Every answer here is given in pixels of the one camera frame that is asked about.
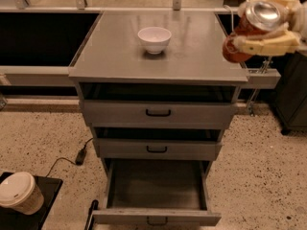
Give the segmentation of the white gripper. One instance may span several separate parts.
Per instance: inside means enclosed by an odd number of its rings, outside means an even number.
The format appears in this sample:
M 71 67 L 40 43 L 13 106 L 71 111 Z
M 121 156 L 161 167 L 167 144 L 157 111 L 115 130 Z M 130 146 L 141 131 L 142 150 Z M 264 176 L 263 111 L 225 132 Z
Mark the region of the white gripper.
M 239 35 L 233 39 L 233 45 L 240 53 L 253 56 L 284 56 L 287 53 L 307 52 L 307 2 L 298 0 L 246 0 L 238 7 L 238 15 L 243 16 L 252 2 L 273 2 L 289 9 L 289 31 L 275 35 Z

